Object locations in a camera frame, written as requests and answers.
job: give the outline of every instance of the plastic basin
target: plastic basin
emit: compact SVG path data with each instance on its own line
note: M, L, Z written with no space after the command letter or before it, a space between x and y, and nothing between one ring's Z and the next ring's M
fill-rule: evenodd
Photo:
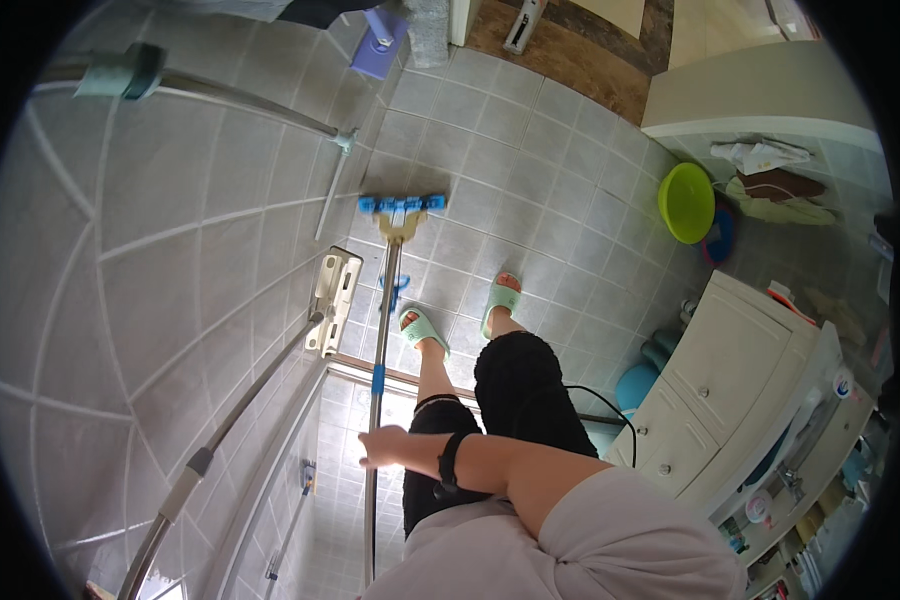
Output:
M692 162L681 162L663 178L656 204L667 229L684 244L701 241L713 225L710 177Z

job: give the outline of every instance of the mop handle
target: mop handle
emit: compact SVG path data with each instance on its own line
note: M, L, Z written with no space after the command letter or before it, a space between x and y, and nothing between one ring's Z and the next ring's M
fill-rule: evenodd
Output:
M394 298L396 265L400 260L403 244L386 244L386 268L384 269L384 297L377 328L377 352L373 360L373 383L370 386L369 431L380 426L380 405L384 400L384 379L387 376L387 339L390 332L390 316ZM366 470L365 503L363 504L363 584L369 587L376 576L377 540L377 469Z

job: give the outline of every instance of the metal rail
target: metal rail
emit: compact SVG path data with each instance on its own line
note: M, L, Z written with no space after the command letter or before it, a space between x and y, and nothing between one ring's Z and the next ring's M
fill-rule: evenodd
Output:
M88 62L48 66L40 75L33 91L76 89L84 80L88 68L90 68ZM175 69L163 69L160 72L160 83L155 91L255 114L330 140L337 140L341 135L335 126L321 123L283 104L225 83Z
M173 484L173 488L170 490L163 506L160 507L156 519L153 520L149 530L146 532L146 537L144 538L143 543L140 544L140 549L137 550L136 556L133 557L130 570L126 572L126 577L123 579L123 585L120 586L120 593L117 594L118 600L136 600L137 595L140 594L140 589L147 580L147 575L150 573L151 567L154 565L154 558L156 558L156 553L160 549L160 545L163 544L167 532L170 531L170 528L174 525L174 522L180 515L180 511L183 510L194 487L203 480L207 469L210 467L210 461L213 459L214 452L220 447L221 442L227 436L230 429L233 428L234 424L237 423L237 420L240 419L240 415L244 414L244 411L251 405L251 402L253 402L253 399L260 393L260 390L262 390L263 387L267 385L267 382L274 376L274 373L276 373L276 370L280 367L280 363L282 363L303 338L323 320L324 315L321 313L313 313L311 317L307 319L303 328L293 336L289 343L284 346L283 350L277 354L276 358L274 358L269 366L266 367L263 373L257 377L256 381L253 382L253 385L250 386L250 389L240 397L236 406L234 406L226 416L223 423L216 428L216 431L210 436L206 445L196 450L190 461L187 462L186 468L183 469L183 472L177 478L176 483Z
M380 405L384 400L384 372L387 360L387 339L390 334L390 312L394 302L394 280L402 244L386 246L384 269L384 299L380 307L380 323L377 328L377 353L374 360L373 387L370 391L370 419L368 431L380 426ZM363 585L368 588L376 577L377 566L377 469L366 470L363 491Z

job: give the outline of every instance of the blue mop head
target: blue mop head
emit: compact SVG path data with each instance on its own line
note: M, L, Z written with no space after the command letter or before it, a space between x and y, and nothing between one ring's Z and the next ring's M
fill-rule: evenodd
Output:
M444 210L444 194L426 196L360 196L357 207L360 212L414 212L418 210Z

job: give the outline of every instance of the metal pole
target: metal pole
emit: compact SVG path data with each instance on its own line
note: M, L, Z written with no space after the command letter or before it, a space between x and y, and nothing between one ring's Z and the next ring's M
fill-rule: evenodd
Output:
M347 162L347 152L341 150L336 158L336 169L334 170L333 179L330 181L330 189L327 190L327 198L323 201L323 210L320 211L320 220L316 222L316 234L313 239L317 242L321 241L321 234L324 232L324 221L327 218L327 212L330 211L330 203L333 197L337 195L337 184L340 182L340 175L344 173L344 164Z
M40 80L33 87L33 91L76 88L84 80L87 68L88 65L86 63L49 66L40 76ZM340 131L335 126L321 123L302 112L297 112L277 102L267 100L225 83L189 75L174 69L161 71L160 84L157 86L156 91L171 96L227 107L228 109L235 109L244 113L256 114L284 125L299 127L302 130L332 140L337 140L340 135Z
M244 411L247 410L247 407L251 405L253 399L257 397L257 394L260 393L260 390L264 389L264 386L267 385L267 382L270 381L270 378L274 376L276 370L279 369L280 364L287 358L287 355L290 354L297 344L300 343L308 333L310 333L313 328L320 325L324 321L324 315L322 313L313 313L310 315L310 318L307 319L307 322L304 323L303 328L300 329L293 336L293 339L287 343L286 346L280 351L279 354L276 355L276 358L266 367L266 369L260 373L260 376L257 377L257 380L253 382L253 385L250 386L250 389L247 390L243 396L240 397L240 400L237 402L236 406L230 411L230 413L223 419L223 422L216 427L216 431L213 432L213 435L210 436L210 440L207 441L205 448L209 449L211 452L216 452L220 447L220 443L224 440L224 437L230 432L230 429L237 423L237 420L240 419L240 415L244 414Z
M120 593L117 594L118 600L134 600L140 589L143 588L147 574L150 573L150 567L154 564L156 552L160 549L163 539L167 536L167 532L174 526L174 523L164 516L157 513L156 519L150 525L146 532L144 542L140 544L137 555L133 557L130 570L126 572L123 579L123 585L120 586Z
M221 442L227 436L230 429L233 428L234 424L237 423L237 420L240 419L240 415L244 414L244 411L247 410L247 407L251 405L253 399L256 398L257 394L260 393L260 390L263 389L267 382L270 381L270 378L274 376L276 370L280 367L280 364L287 358L287 355L290 354L297 344L306 337L310 331L318 326L324 320L324 315L322 313L313 313L310 318L307 319L307 322L303 325L303 328L293 336L293 338L287 343L287 345L281 350L279 354L277 354L276 358L266 367L266 369L257 377L256 381L253 382L253 385L250 386L250 389L243 394L240 398L240 401L237 402L236 406L230 411L230 413L223 419L223 423L220 424L219 427L216 428L213 435L210 436L210 439L207 441L206 445L203 448L197 450L197 453L205 452L209 450L210 456L213 455L214 452L220 447ZM183 479L184 474L180 475L180 478L177 479L176 485L170 490L168 498L174 496L175 491L178 489L178 485L180 485L180 481ZM199 477L203 479L203 474L193 475L193 477ZM189 499L190 494L186 493L186 497L182 497L180 499L179 504L176 506L177 509L182 509L183 505ZM177 516L172 514L171 517L176 519ZM154 558L156 558L157 550L160 549L160 545L163 543L163 539L167 536L167 532L170 531L170 528L174 525L174 522L168 518L167 515L162 512L157 512L156 519L153 521L153 524L150 525L149 530L146 532L146 537L144 538L143 543L140 544L140 549L137 550L137 554L133 557L133 562L130 565L130 570L126 572L126 577L123 579L123 585L120 586L120 592L117 594L118 600L136 600L138 594L140 594L140 589L144 585L144 581L147 579L148 573L150 573L151 567L154 565Z
M400 259L402 244L390 242L386 246L384 270L384 301L377 328L377 354L373 363L373 386L370 391L369 431L380 426L380 404L384 400L384 375L387 372L387 336L390 330L390 311L394 303L396 263ZM376 577L377 541L377 469L366 471L366 489L363 504L363 585L368 588Z

